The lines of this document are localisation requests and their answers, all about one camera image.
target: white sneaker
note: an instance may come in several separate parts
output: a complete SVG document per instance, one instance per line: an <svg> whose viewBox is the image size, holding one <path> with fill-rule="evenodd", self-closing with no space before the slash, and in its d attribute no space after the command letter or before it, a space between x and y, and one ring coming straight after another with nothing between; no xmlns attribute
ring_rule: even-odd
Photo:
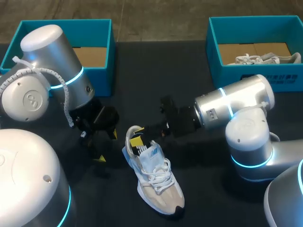
<svg viewBox="0 0 303 227"><path fill-rule="evenodd" d="M184 208L184 196L171 171L170 161L164 157L159 144L152 141L149 148L131 146L130 139L140 129L139 126L132 126L127 131L125 147L122 149L128 164L138 177L138 193L159 213L179 214Z"/></svg>
<svg viewBox="0 0 303 227"><path fill-rule="evenodd" d="M300 53L294 53L289 57L277 56L274 53L268 53L263 56L245 56L236 57L235 63L229 65L251 65L251 64L289 64L289 63L301 63Z"/></svg>

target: cable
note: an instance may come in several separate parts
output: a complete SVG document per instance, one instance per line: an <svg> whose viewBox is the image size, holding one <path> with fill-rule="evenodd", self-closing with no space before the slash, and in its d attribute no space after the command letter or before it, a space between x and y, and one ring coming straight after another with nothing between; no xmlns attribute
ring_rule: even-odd
<svg viewBox="0 0 303 227"><path fill-rule="evenodd" d="M53 70L49 70L49 69L44 69L44 68L35 68L35 71L39 71L39 72L46 72L46 73L49 73L53 76L55 76L59 81L60 83L62 84L63 86L63 89L64 89L64 96L65 96L65 99L64 99L64 114L65 114L65 117L70 125L70 127L73 127L74 126L74 123L73 123L73 120L70 116L70 113L68 111L68 107L69 107L69 102L70 102L70 97L69 97L69 92L68 92L68 88L67 88L67 85L64 81L64 79L55 71ZM2 96L2 93L4 92L4 90L16 79L19 79L23 76L26 76L26 75L29 75L29 74L33 74L33 73L36 73L34 70L32 69L22 69L22 70L18 70L17 73L15 73L14 75L10 76L8 79L6 79L2 85L0 86L0 98Z"/></svg>
<svg viewBox="0 0 303 227"><path fill-rule="evenodd" d="M276 140L276 142L280 142L280 138L276 134L274 134L273 132L269 132L269 134L273 139Z"/></svg>

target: blue box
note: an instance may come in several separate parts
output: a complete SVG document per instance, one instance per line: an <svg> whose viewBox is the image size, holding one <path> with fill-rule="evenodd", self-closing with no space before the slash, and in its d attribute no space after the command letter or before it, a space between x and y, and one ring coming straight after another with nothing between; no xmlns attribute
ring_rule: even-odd
<svg viewBox="0 0 303 227"><path fill-rule="evenodd" d="M14 65L12 58L21 58L20 42L31 31L45 26L58 25L62 28L72 47L106 47L104 67L84 67L96 96L111 96L115 62L115 40L110 19L87 20L23 20L9 45L0 65L0 72L7 73Z"/></svg>
<svg viewBox="0 0 303 227"><path fill-rule="evenodd" d="M303 23L298 16L210 17L206 54L214 86L262 74L275 92L303 91L303 64L223 65L219 44L286 43L303 57Z"/></svg>

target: shoelace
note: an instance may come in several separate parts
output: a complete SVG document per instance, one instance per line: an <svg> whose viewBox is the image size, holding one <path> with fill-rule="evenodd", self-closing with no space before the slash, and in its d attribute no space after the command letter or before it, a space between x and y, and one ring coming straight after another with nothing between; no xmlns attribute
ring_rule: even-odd
<svg viewBox="0 0 303 227"><path fill-rule="evenodd" d="M147 173L144 170L141 170L144 175L149 177L150 180L148 183L154 187L157 193L161 193L163 190L172 186L175 182L172 177L170 161L165 158L164 163L166 165L156 166L152 173Z"/></svg>
<svg viewBox="0 0 303 227"><path fill-rule="evenodd" d="M257 55L253 55L253 56L249 56L249 54L245 54L245 56L239 56L236 57L236 64L242 63L242 64L261 64L263 62L263 60L261 59L260 56Z"/></svg>

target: concrete floor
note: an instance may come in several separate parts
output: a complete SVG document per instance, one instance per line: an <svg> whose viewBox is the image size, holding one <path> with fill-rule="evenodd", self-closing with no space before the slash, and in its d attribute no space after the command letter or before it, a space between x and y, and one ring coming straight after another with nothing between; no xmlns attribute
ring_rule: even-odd
<svg viewBox="0 0 303 227"><path fill-rule="evenodd" d="M303 19L303 0L0 0L0 43L21 20L111 18L118 41L164 41L205 39L209 17L249 15Z"/></svg>

